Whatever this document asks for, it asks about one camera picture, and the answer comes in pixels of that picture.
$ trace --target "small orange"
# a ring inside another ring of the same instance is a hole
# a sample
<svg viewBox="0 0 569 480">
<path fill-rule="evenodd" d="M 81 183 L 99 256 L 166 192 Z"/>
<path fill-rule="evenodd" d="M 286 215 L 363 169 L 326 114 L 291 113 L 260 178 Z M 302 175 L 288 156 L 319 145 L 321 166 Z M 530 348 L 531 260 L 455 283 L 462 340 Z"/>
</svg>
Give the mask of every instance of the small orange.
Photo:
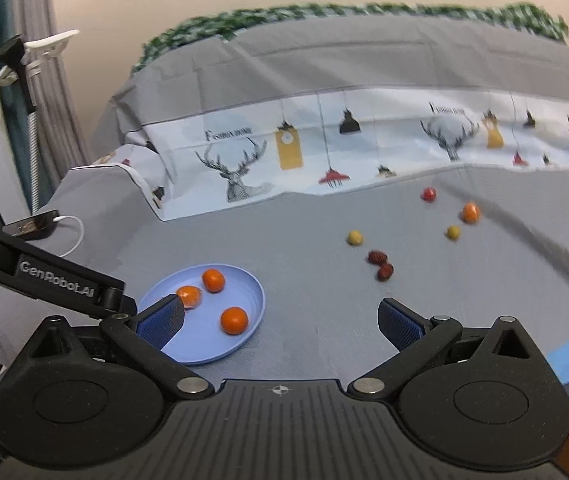
<svg viewBox="0 0 569 480">
<path fill-rule="evenodd" d="M 224 274 L 218 269 L 207 269 L 202 273 L 202 283 L 209 292 L 219 292 L 224 288 Z"/>
<path fill-rule="evenodd" d="M 242 334 L 248 326 L 248 316 L 244 309 L 232 306 L 226 309 L 220 316 L 222 330 L 229 335 Z"/>
<path fill-rule="evenodd" d="M 467 202 L 464 209 L 462 209 L 462 219 L 467 224 L 477 223 L 481 216 L 482 212 L 475 202 Z"/>
<path fill-rule="evenodd" d="M 202 303 L 202 290 L 195 285 L 184 285 L 176 290 L 176 294 L 184 303 L 184 308 L 187 310 L 195 308 Z"/>
</svg>

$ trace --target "yellow small fruit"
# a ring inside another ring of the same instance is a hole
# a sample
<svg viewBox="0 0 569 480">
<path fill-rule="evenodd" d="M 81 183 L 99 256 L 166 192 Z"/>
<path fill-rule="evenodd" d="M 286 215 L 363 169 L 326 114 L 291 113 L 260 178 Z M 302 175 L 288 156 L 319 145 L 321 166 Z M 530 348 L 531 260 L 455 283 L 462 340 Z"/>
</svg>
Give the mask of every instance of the yellow small fruit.
<svg viewBox="0 0 569 480">
<path fill-rule="evenodd" d="M 349 245 L 362 245 L 364 243 L 364 236 L 359 231 L 351 231 L 346 237 L 346 242 Z"/>
<path fill-rule="evenodd" d="M 449 240 L 457 240 L 462 233 L 461 229 L 457 225 L 450 225 L 448 229 L 446 229 L 446 237 Z"/>
</svg>

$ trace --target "white cable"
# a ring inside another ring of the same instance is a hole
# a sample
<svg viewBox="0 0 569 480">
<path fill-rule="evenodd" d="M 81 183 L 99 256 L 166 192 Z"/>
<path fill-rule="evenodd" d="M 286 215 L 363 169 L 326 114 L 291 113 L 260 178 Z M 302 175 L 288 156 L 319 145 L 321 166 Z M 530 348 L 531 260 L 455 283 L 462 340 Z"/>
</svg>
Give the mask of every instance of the white cable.
<svg viewBox="0 0 569 480">
<path fill-rule="evenodd" d="M 53 221 L 59 222 L 60 220 L 66 220 L 66 219 L 73 219 L 73 220 L 76 220 L 78 222 L 78 225 L 80 226 L 80 238 L 78 238 L 78 241 L 76 242 L 76 244 L 71 249 L 69 249 L 64 254 L 59 255 L 61 258 L 65 257 L 65 256 L 69 256 L 69 254 L 71 254 L 73 251 L 75 251 L 78 248 L 78 246 L 82 243 L 82 239 L 84 238 L 84 224 L 82 223 L 82 220 L 80 220 L 77 216 L 72 216 L 72 215 L 56 216 L 56 218 L 54 218 Z"/>
</svg>

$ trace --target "gray fabric surface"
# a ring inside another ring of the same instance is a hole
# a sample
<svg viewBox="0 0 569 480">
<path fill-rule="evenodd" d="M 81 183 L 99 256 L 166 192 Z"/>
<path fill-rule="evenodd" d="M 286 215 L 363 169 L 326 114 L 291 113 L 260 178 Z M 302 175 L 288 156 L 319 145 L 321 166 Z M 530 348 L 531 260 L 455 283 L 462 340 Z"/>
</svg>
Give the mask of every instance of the gray fabric surface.
<svg viewBox="0 0 569 480">
<path fill-rule="evenodd" d="M 543 352 L 569 341 L 569 282 L 489 218 L 463 227 L 457 243 L 448 241 L 443 231 L 458 222 L 463 202 L 444 184 L 494 201 L 569 249 L 569 171 L 442 170 L 161 222 L 124 171 L 95 168 L 71 171 L 48 207 L 85 223 L 85 240 L 69 259 L 124 280 L 137 300 L 164 276 L 195 264 L 232 264 L 258 277 L 267 298 L 261 327 L 234 354 L 197 367 L 216 385 L 225 378 L 347 384 L 395 353 L 376 323 L 386 296 L 425 317 L 450 314 L 466 326 L 516 316 Z M 419 198 L 429 185 L 439 189 L 433 205 Z M 364 234 L 364 247 L 347 246 L 351 229 Z M 61 253 L 76 237 L 69 223 L 38 244 Z M 395 265 L 384 284 L 364 261 L 374 248 Z M 54 313 L 61 309 L 0 288 L 2 362 Z"/>
<path fill-rule="evenodd" d="M 414 16 L 351 16 L 254 27 L 167 52 L 114 95 L 98 154 L 145 124 L 350 87 L 519 92 L 569 101 L 569 48 L 502 27 Z"/>
</svg>

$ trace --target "yellow tag illustration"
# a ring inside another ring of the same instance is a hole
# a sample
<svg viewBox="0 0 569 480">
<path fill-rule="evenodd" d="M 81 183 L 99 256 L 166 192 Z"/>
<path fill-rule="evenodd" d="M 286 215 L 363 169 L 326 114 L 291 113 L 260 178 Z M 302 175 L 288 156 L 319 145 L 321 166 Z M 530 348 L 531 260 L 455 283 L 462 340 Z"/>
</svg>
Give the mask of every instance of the yellow tag illustration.
<svg viewBox="0 0 569 480">
<path fill-rule="evenodd" d="M 485 125 L 488 133 L 487 150 L 499 150 L 504 146 L 504 139 L 500 130 L 497 129 L 497 117 L 493 115 L 491 110 L 485 114 L 482 119 L 482 124 Z"/>
<path fill-rule="evenodd" d="M 280 158 L 280 168 L 283 170 L 294 170 L 303 166 L 298 130 L 286 121 L 282 121 L 282 124 L 278 126 L 276 146 L 278 148 L 278 157 Z"/>
</svg>

